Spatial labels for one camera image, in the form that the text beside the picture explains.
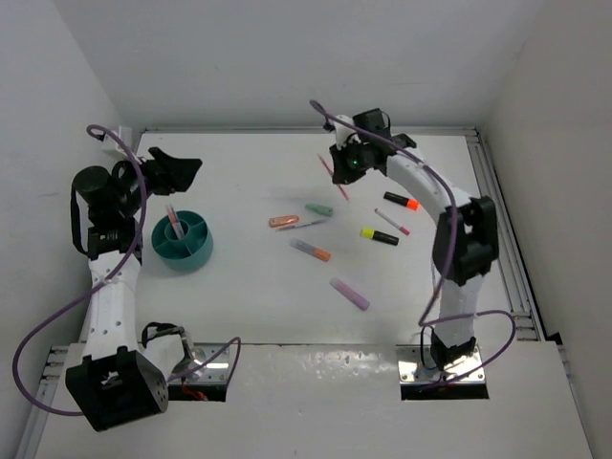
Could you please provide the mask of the orange clear pen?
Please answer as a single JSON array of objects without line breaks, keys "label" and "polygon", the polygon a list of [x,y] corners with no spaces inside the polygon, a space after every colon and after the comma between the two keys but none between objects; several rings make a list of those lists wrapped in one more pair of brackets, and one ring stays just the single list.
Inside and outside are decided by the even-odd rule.
[{"label": "orange clear pen", "polygon": [[173,230],[174,230],[174,232],[176,234],[176,237],[178,239],[184,238],[185,237],[185,233],[183,231],[182,224],[181,224],[180,220],[178,219],[178,216],[176,215],[176,213],[175,212],[171,212],[169,214],[169,219],[171,221],[171,225],[172,225],[172,228],[173,228]]}]

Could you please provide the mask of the white pink marker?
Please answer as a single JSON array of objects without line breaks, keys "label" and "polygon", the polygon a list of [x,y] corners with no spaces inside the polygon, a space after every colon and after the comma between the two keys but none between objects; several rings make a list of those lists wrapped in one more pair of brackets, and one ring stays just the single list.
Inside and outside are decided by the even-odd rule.
[{"label": "white pink marker", "polygon": [[410,234],[410,231],[408,228],[406,228],[404,225],[401,225],[400,223],[396,222],[395,220],[393,220],[392,218],[390,218],[388,215],[386,215],[383,211],[381,211],[378,208],[374,209],[374,212],[381,217],[386,223],[388,223],[389,225],[391,225],[394,229],[398,230],[399,232],[401,232],[402,234],[408,236]]}]

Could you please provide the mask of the yellow black highlighter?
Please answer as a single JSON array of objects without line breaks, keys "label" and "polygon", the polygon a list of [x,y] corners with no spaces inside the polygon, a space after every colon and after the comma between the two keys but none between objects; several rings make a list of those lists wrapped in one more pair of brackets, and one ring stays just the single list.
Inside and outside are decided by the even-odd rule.
[{"label": "yellow black highlighter", "polygon": [[360,236],[362,238],[374,240],[394,247],[397,247],[400,241],[400,239],[396,236],[371,228],[363,228]]}]

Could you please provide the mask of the aluminium frame rail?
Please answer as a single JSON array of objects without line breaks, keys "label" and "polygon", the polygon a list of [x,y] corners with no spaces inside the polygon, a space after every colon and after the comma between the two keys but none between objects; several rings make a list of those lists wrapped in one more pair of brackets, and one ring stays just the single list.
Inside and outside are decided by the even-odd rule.
[{"label": "aluminium frame rail", "polygon": [[545,340],[546,334],[491,156],[477,131],[472,136],[466,136],[466,141],[479,191],[489,196],[495,205],[499,247],[497,269],[510,312],[517,322],[516,337],[523,341]]}]

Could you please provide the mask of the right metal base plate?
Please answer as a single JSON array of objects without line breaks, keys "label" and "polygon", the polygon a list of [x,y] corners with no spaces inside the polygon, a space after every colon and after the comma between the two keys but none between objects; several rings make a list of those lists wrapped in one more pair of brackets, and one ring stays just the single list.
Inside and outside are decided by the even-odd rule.
[{"label": "right metal base plate", "polygon": [[479,347],[466,356],[460,357],[439,370],[430,355],[428,345],[421,350],[419,344],[397,346],[396,356],[402,385],[425,385],[429,383],[484,383],[486,376],[482,368]]}]

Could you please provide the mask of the teal round divided organizer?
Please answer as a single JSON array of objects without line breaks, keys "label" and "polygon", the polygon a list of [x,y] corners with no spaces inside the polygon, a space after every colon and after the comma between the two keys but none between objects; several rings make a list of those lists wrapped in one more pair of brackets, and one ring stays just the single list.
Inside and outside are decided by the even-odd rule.
[{"label": "teal round divided organizer", "polygon": [[210,260],[214,242],[209,226],[198,213],[177,211],[184,236],[179,238],[168,216],[160,220],[151,232],[151,245],[165,265],[179,273],[192,273]]}]

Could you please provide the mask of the orange black highlighter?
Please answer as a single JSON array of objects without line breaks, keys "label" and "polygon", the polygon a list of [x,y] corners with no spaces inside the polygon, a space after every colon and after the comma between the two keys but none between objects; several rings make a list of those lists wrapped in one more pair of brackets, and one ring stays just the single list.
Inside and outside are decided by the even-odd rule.
[{"label": "orange black highlighter", "polygon": [[413,198],[408,198],[403,195],[399,195],[399,194],[392,193],[389,191],[385,192],[385,194],[383,195],[383,198],[386,201],[402,206],[404,208],[408,208],[413,211],[416,211],[420,206],[419,202]]}]

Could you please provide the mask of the grey orange highlighter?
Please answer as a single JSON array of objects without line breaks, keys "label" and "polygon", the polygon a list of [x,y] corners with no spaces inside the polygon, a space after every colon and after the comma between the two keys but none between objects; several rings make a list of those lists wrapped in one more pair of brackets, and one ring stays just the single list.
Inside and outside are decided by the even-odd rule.
[{"label": "grey orange highlighter", "polygon": [[290,246],[298,251],[309,254],[313,256],[314,258],[321,260],[323,262],[328,262],[331,259],[331,254],[328,251],[325,251],[316,246],[308,244],[300,239],[296,239],[296,238],[292,239],[290,241]]}]

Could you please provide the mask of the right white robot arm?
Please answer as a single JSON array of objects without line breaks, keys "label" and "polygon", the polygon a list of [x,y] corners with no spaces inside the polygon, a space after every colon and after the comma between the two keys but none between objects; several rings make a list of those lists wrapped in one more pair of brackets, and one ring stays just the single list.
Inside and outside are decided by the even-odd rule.
[{"label": "right white robot arm", "polygon": [[440,275],[428,307],[430,355],[438,369],[470,354],[476,343],[473,321],[485,275],[498,258],[496,208],[488,197],[474,197],[430,166],[406,134],[394,135],[382,110],[330,116],[324,128],[335,136],[330,148],[332,181],[348,186],[377,170],[402,186],[436,225],[432,260]]}]

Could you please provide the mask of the green correction tape case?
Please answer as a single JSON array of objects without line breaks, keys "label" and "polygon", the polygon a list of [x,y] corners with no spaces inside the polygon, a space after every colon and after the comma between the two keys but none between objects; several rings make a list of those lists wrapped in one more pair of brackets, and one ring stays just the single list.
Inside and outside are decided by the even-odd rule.
[{"label": "green correction tape case", "polygon": [[308,203],[305,205],[305,208],[317,215],[331,217],[334,214],[334,210],[331,207],[327,207],[325,205],[320,205],[316,203]]}]

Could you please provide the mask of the purple clear pen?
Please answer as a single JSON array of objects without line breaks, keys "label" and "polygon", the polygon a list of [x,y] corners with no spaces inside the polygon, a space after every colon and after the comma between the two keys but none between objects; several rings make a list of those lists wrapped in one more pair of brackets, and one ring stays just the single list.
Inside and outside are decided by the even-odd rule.
[{"label": "purple clear pen", "polygon": [[313,226],[317,226],[317,225],[326,223],[328,222],[328,220],[329,219],[318,219],[318,220],[306,222],[306,223],[296,223],[294,225],[283,226],[277,229],[276,231],[283,232],[283,231],[288,231],[288,230],[299,230],[299,229],[309,228],[309,227],[313,227]]}]

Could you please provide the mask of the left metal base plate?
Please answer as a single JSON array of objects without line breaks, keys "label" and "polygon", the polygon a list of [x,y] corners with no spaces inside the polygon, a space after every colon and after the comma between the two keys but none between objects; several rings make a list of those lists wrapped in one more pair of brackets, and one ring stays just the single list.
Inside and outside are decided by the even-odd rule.
[{"label": "left metal base plate", "polygon": [[236,345],[231,344],[213,360],[212,356],[221,347],[222,343],[195,343],[190,350],[190,356],[181,361],[175,367],[174,372],[192,370],[205,361],[209,361],[205,366],[187,375],[186,382],[203,385],[226,384],[233,366]]}]

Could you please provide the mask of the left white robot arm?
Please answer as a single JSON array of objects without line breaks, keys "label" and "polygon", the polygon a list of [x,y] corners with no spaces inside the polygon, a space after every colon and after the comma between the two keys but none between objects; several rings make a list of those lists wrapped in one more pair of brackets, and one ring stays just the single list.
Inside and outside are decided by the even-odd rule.
[{"label": "left white robot arm", "polygon": [[71,214],[77,198],[88,207],[87,245],[95,292],[89,305],[89,331],[82,361],[66,371],[66,386],[96,431],[128,424],[166,411],[168,380],[186,369],[192,343],[182,326],[160,324],[136,333],[136,285],[142,266],[142,231],[136,220],[151,195],[185,192],[202,162],[178,159],[158,147],[135,167],[128,161],[112,170],[90,166],[72,182]]}]

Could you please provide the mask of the metal base plate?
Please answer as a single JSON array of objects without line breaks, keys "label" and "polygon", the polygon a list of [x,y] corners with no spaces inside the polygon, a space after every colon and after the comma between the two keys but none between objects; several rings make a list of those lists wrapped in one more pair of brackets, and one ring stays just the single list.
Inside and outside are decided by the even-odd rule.
[{"label": "metal base plate", "polygon": [[205,361],[209,361],[205,366],[187,375],[186,382],[203,385],[226,384],[233,366],[236,345],[231,344],[213,360],[212,356],[221,347],[222,343],[195,343],[190,350],[190,356],[181,361],[175,367],[174,372],[192,370]]},{"label": "metal base plate", "polygon": [[460,357],[439,370],[430,355],[428,345],[421,350],[419,344],[397,346],[396,356],[402,385],[425,385],[429,383],[484,383],[486,376],[482,368],[479,347],[466,356]]}]

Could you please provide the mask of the red clear pen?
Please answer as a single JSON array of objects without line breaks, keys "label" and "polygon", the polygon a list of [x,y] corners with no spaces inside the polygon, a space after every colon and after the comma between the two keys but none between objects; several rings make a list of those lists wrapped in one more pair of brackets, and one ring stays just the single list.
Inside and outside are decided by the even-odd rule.
[{"label": "red clear pen", "polygon": [[345,189],[341,185],[336,184],[333,181],[333,170],[330,167],[330,165],[327,164],[327,162],[324,160],[324,158],[321,155],[317,155],[317,157],[318,157],[319,161],[321,162],[321,164],[323,165],[323,167],[325,168],[325,170],[326,170],[327,174],[329,175],[330,179],[332,180],[333,185],[335,185],[336,188],[339,190],[339,192],[342,195],[342,197],[344,198],[344,200],[349,202],[350,198],[349,198],[348,194],[346,193]]}]

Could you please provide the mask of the pink lilac highlighter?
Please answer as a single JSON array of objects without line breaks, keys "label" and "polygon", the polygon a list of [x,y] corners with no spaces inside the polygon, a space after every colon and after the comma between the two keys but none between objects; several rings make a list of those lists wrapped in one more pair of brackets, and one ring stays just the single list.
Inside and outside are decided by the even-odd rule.
[{"label": "pink lilac highlighter", "polygon": [[330,280],[330,285],[361,311],[366,311],[369,308],[370,302],[340,279],[333,277]]}]

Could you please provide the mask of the orange correction tape case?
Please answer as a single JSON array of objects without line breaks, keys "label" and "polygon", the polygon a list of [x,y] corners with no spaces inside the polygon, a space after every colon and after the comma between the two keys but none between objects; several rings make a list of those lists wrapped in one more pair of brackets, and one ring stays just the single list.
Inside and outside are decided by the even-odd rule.
[{"label": "orange correction tape case", "polygon": [[298,215],[276,216],[269,219],[268,225],[271,229],[290,227],[299,222]]}]

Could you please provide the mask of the blue clear pen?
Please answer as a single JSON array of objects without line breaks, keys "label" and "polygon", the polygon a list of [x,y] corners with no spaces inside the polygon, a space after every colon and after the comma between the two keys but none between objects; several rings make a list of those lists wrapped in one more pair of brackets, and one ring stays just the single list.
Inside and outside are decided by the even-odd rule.
[{"label": "blue clear pen", "polygon": [[181,222],[180,222],[180,220],[178,218],[178,215],[177,215],[174,207],[172,205],[168,204],[168,205],[165,206],[165,210],[166,210],[166,214],[168,216],[168,220],[169,220],[169,222],[170,222],[170,224],[171,224],[171,226],[172,226],[172,228],[174,230],[174,233],[176,235],[176,238],[177,239],[182,239],[185,236],[185,234],[184,234],[183,227],[181,225]]}]

